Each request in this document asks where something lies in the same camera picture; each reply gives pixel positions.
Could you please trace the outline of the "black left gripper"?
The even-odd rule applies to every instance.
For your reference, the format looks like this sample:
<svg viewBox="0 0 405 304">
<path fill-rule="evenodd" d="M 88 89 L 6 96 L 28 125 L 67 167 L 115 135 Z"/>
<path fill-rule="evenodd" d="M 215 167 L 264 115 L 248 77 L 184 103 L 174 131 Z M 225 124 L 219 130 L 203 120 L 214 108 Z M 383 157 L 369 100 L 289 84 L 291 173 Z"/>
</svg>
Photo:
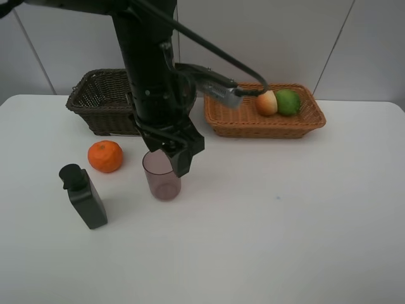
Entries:
<svg viewBox="0 0 405 304">
<path fill-rule="evenodd" d="M 133 124 L 151 151 L 166 153 L 177 177 L 189 173 L 193 156 L 205 149 L 204 137 L 189 117 L 195 101 L 193 82 L 176 82 L 157 96 L 147 95 L 135 82 L 130 83 L 128 104 Z"/>
</svg>

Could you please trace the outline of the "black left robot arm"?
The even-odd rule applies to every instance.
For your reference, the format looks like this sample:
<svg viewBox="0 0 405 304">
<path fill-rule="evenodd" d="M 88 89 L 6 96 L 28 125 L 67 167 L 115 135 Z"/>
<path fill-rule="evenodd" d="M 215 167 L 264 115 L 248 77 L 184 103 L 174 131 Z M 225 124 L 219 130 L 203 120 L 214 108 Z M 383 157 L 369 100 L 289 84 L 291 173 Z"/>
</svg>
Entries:
<svg viewBox="0 0 405 304">
<path fill-rule="evenodd" d="M 204 138 L 189 113 L 197 90 L 175 69 L 173 30 L 140 7 L 140 1 L 29 1 L 30 5 L 108 15 L 113 20 L 130 83 L 130 119 L 151 152 L 162 150 L 177 177 L 190 170 Z"/>
</svg>

